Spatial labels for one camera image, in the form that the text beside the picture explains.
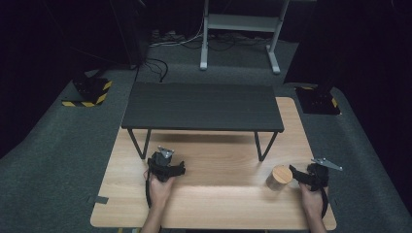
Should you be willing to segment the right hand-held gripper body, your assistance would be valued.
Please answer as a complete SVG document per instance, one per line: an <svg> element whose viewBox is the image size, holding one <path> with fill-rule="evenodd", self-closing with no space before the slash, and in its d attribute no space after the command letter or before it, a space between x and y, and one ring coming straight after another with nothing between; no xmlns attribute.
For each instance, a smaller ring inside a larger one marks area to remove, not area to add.
<svg viewBox="0 0 412 233"><path fill-rule="evenodd" d="M336 165L326 158L312 158L312 163L307 166L307 172L312 181L309 183L312 191L328 186L328 169L343 171L343 167Z"/></svg>

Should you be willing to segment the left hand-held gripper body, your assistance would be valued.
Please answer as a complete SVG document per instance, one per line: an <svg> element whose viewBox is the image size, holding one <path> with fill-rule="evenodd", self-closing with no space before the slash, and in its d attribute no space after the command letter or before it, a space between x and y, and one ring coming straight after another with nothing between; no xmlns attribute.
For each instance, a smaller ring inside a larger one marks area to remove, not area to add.
<svg viewBox="0 0 412 233"><path fill-rule="evenodd" d="M173 150L158 147L158 151L148 159L149 172L161 182L167 182L174 172L174 167L170 165L173 154Z"/></svg>

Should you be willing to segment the round wooden jar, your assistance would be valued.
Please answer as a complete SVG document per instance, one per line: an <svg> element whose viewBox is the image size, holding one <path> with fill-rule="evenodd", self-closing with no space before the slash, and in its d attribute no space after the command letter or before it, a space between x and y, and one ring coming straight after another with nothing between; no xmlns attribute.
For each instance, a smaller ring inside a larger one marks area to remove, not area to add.
<svg viewBox="0 0 412 233"><path fill-rule="evenodd" d="M271 190L281 190L292 181L292 171L284 165L275 166L266 179L266 185Z"/></svg>

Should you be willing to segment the person's right hand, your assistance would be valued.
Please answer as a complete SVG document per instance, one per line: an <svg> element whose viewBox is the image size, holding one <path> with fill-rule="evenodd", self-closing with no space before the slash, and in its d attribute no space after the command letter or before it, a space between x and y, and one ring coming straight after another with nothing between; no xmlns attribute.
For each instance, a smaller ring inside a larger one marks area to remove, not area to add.
<svg viewBox="0 0 412 233"><path fill-rule="evenodd" d="M311 191L307 184L299 183L302 196L302 207L308 219L323 219L324 201L323 195L328 194L328 188L324 193L320 190Z"/></svg>

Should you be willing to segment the person's left hand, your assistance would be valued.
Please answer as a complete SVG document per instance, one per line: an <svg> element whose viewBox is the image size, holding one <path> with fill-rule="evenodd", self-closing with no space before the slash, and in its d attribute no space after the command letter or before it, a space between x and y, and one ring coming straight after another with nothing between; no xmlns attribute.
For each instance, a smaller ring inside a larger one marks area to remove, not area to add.
<svg viewBox="0 0 412 233"><path fill-rule="evenodd" d="M169 200L175 179L170 178L167 182L162 183L149 171L144 173L144 177L149 184L149 196L151 200L150 210L163 211Z"/></svg>

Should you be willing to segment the black shelf riser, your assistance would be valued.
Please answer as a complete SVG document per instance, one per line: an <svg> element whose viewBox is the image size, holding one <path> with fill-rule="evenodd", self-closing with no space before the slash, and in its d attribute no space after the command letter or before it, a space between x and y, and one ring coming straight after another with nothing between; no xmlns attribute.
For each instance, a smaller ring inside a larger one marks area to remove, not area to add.
<svg viewBox="0 0 412 233"><path fill-rule="evenodd" d="M270 132L285 130L270 85L136 83L121 127L135 129Z"/></svg>

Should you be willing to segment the grey tape piece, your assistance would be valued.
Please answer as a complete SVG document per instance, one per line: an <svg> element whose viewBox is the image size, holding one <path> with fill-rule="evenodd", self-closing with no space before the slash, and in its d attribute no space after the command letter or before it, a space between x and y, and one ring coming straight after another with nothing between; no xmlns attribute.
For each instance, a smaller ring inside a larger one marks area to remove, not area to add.
<svg viewBox="0 0 412 233"><path fill-rule="evenodd" d="M104 204L106 205L108 203L109 198L108 197L102 197L102 196L88 196L86 202L89 204Z"/></svg>

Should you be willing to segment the black base plate striped tape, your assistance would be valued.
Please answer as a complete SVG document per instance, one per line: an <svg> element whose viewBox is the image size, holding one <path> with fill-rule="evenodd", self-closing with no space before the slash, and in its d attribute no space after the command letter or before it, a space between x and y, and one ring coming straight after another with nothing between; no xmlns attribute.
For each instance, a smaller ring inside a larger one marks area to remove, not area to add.
<svg viewBox="0 0 412 233"><path fill-rule="evenodd" d="M96 107L108 94L112 81L103 78L88 78L71 81L63 94L61 104L65 107Z"/></svg>
<svg viewBox="0 0 412 233"><path fill-rule="evenodd" d="M295 93L305 114L333 115L341 114L337 101L330 93L330 87L297 87Z"/></svg>

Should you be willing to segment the grey metal stand frame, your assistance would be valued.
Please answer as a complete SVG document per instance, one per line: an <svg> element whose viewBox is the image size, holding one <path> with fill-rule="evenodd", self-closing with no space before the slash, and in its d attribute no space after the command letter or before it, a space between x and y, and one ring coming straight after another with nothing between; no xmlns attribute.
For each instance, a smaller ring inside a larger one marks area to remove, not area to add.
<svg viewBox="0 0 412 233"><path fill-rule="evenodd" d="M291 0L282 0L280 14L277 17L253 17L225 14L210 14L209 1L210 0L204 1L203 37L199 69L201 71L205 71L208 68L208 32L210 29L270 32L273 34L273 37L271 43L265 47L266 53L269 59L272 72L275 75L279 75L281 73L281 69L275 55L275 49L285 20L286 12Z"/></svg>

